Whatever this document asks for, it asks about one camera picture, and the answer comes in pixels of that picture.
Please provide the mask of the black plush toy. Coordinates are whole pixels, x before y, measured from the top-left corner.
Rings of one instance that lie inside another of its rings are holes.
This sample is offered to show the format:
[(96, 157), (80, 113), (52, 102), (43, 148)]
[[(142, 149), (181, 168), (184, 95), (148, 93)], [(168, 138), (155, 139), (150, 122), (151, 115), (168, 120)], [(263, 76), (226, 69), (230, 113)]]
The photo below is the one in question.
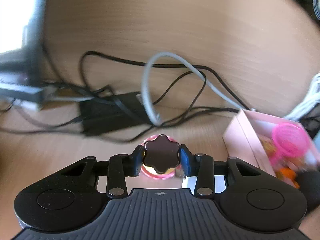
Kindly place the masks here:
[(319, 171), (299, 172), (296, 177), (299, 190), (304, 194), (307, 201), (307, 214), (319, 206), (320, 202), (320, 181)]

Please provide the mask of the pink cardboard box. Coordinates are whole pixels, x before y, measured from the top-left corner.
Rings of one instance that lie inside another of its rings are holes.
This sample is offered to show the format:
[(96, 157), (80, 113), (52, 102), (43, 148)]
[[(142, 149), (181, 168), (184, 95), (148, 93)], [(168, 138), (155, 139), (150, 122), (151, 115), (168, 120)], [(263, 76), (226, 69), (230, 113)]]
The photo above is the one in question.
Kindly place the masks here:
[(298, 122), (248, 110), (240, 110), (223, 134), (223, 140), (230, 157), (245, 162), (276, 176), (259, 136), (270, 138), (272, 129), (283, 122), (302, 127)]

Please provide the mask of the orange skull toy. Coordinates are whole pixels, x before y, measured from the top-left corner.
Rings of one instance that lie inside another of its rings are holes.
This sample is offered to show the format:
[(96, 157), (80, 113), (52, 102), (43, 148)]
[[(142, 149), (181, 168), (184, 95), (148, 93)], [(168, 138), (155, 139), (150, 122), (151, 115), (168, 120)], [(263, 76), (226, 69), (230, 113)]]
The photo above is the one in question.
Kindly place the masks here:
[(283, 167), (276, 172), (276, 176), (281, 181), (299, 189), (300, 185), (296, 182), (297, 174), (288, 167)]

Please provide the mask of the yellow pink stamp toy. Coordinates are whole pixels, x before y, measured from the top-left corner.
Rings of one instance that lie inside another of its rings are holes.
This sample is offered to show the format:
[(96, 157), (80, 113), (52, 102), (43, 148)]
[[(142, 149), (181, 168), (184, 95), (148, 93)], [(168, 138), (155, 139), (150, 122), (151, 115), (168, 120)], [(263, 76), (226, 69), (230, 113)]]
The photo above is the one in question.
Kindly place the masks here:
[(166, 180), (175, 176), (180, 168), (180, 144), (165, 134), (156, 134), (146, 138), (141, 171), (154, 180)]

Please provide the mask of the pink plastic basket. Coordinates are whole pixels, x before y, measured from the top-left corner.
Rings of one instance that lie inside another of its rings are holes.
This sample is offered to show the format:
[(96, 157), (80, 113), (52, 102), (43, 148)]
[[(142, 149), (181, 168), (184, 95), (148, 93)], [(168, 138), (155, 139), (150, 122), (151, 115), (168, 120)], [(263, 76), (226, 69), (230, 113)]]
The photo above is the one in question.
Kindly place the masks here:
[(285, 161), (301, 161), (311, 144), (306, 131), (289, 122), (282, 122), (274, 126), (271, 139), (275, 146), (275, 152), (269, 157), (269, 160), (274, 168), (283, 165)]

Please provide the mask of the left curved monitor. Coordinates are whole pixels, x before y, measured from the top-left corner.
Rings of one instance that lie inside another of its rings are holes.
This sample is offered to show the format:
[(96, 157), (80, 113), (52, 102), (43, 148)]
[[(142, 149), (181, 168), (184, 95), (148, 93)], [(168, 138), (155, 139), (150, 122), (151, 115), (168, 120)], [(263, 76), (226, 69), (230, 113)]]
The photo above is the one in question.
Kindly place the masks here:
[(1, 0), (1, 95), (44, 100), (42, 37), (47, 0)]

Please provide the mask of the black power adapter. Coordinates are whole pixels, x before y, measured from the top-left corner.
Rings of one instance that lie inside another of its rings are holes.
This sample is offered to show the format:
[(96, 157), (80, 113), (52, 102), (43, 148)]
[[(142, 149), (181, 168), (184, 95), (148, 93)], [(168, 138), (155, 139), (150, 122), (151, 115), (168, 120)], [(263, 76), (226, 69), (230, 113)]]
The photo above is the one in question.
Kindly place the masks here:
[(79, 103), (79, 115), (85, 135), (101, 135), (151, 123), (142, 105), (140, 92), (119, 94), (117, 98), (135, 115), (134, 117), (121, 110), (110, 96), (105, 97), (108, 105), (94, 99)]

